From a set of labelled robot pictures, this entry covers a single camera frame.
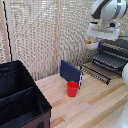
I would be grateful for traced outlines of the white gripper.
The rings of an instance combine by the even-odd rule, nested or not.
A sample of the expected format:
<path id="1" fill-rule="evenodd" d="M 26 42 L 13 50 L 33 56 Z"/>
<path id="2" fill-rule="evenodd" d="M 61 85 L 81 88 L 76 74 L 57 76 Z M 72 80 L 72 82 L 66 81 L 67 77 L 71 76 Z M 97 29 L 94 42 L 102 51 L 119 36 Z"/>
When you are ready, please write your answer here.
<path id="1" fill-rule="evenodd" d="M 112 41 L 117 40 L 119 38 L 119 34 L 120 23 L 114 20 L 105 20 L 102 28 L 99 28 L 97 22 L 90 22 L 87 29 L 88 36 Z M 99 41 L 98 48 L 101 47 L 101 43 L 102 41 Z"/>

